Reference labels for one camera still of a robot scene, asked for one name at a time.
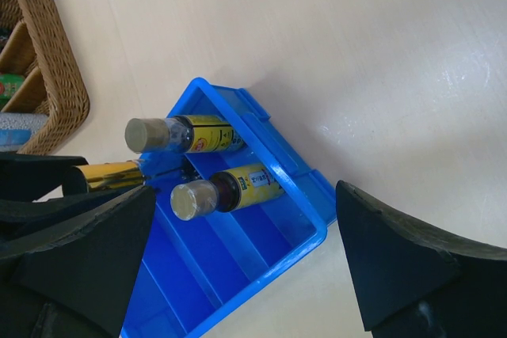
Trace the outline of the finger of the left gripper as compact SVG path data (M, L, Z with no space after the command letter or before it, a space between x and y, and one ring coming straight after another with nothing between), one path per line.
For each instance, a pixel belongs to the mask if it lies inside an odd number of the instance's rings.
M37 200L59 187L73 166L87 164L80 156L1 154L1 199Z
M121 195L106 190L50 199L44 202L1 201L1 243L35 233L99 207Z

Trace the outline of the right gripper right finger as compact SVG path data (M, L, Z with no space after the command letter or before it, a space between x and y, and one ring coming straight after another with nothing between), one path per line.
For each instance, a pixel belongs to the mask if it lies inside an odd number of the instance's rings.
M343 180L337 223L374 337L504 337L506 250L405 214Z

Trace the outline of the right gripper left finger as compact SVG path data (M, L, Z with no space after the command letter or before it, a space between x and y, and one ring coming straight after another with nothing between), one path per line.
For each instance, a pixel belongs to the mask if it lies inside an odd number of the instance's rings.
M148 186L1 243L4 337L117 337L154 218Z

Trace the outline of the amber oil bottle black cap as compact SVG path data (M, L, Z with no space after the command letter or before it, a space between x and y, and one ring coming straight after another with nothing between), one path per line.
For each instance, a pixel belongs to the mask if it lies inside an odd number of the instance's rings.
M180 177L183 181L200 179L188 159L176 165L156 165L148 160L132 160L96 165L76 165L65 174L62 191L74 196L106 190L127 190L167 178Z

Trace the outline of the yellow label bottle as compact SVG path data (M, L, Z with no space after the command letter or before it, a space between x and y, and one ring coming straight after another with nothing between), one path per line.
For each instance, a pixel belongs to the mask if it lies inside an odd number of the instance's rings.
M207 180L179 184L170 194L170 205L179 219L188 221L216 211L236 211L283 194L277 179L256 163L219 171Z
M124 139L128 148L137 154L156 151L175 154L232 152L245 146L239 133L217 115L134 118L127 123Z

